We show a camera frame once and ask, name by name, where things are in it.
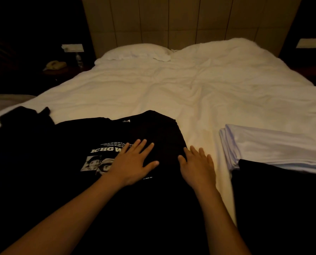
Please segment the dark wall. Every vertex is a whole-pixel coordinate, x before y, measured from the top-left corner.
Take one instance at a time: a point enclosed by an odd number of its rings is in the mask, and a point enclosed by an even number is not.
[[[316,38],[316,0],[302,0],[279,55],[291,67],[316,66],[316,49],[297,49],[300,38]]]
[[[0,87],[33,83],[52,60],[77,66],[62,44],[81,43],[84,64],[94,49],[81,0],[0,0]]]

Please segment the wall switch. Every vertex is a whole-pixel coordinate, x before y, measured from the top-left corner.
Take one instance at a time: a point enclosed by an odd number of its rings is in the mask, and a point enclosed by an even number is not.
[[[296,48],[316,48],[316,38],[301,38]]]
[[[79,53],[84,51],[82,44],[63,44],[61,48],[65,53]]]

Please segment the water bottle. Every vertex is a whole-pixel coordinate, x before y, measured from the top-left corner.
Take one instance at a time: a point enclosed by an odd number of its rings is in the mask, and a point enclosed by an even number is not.
[[[83,69],[84,63],[81,60],[81,56],[78,53],[76,53],[75,58],[76,58],[76,61],[78,62],[78,66],[80,67],[80,69]]]

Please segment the telephone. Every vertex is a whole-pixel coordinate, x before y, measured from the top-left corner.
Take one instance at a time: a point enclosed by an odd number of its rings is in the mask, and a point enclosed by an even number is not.
[[[43,69],[44,71],[46,70],[59,70],[62,69],[64,67],[66,67],[67,64],[66,62],[59,62],[59,61],[50,61],[49,63],[47,63],[46,67]]]

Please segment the black fabric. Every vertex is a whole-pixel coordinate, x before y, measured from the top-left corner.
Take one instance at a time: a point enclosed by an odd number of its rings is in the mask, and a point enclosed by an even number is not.
[[[252,254],[316,254],[316,174],[242,159],[239,167],[237,227]]]
[[[123,144],[146,138],[155,147],[144,165],[160,165],[109,201],[73,254],[209,253],[201,208],[179,170],[185,142],[175,120],[147,111],[54,125],[46,110],[19,109],[0,120],[0,252],[102,177]],[[20,148],[15,139],[27,141]]]

